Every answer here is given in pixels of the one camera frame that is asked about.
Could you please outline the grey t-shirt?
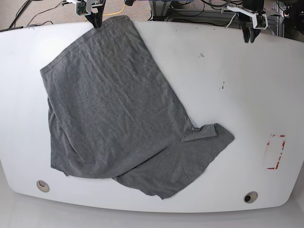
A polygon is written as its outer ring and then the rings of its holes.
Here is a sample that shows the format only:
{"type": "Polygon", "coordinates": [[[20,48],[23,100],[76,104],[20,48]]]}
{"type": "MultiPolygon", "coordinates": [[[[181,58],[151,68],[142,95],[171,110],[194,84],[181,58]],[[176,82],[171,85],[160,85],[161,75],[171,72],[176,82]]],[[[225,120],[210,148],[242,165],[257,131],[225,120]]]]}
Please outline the grey t-shirt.
{"type": "Polygon", "coordinates": [[[128,16],[105,20],[41,69],[53,169],[167,199],[234,141],[196,128],[128,16]]]}

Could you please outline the red tape rectangle marking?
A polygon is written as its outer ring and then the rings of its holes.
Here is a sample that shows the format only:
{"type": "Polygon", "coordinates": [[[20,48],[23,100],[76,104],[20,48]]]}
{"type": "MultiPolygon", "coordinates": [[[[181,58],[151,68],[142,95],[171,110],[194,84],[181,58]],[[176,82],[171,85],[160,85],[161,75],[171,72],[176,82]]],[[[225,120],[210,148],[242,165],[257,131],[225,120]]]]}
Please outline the red tape rectangle marking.
{"type": "Polygon", "coordinates": [[[267,142],[265,168],[277,170],[285,147],[285,135],[272,134],[267,142]]]}

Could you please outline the aluminium frame stand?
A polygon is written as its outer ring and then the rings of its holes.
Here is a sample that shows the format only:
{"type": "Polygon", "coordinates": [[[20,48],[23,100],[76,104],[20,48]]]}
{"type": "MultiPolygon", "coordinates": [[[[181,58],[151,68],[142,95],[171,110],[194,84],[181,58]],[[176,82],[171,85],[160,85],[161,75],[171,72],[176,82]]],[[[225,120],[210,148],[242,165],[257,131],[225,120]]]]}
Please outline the aluminium frame stand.
{"type": "MultiPolygon", "coordinates": [[[[227,10],[228,0],[150,0],[150,20],[198,23],[226,27],[234,12],[227,10]]],[[[264,0],[270,34],[284,37],[284,4],[278,0],[264,0]]],[[[230,24],[242,30],[238,17],[230,24]]]]}

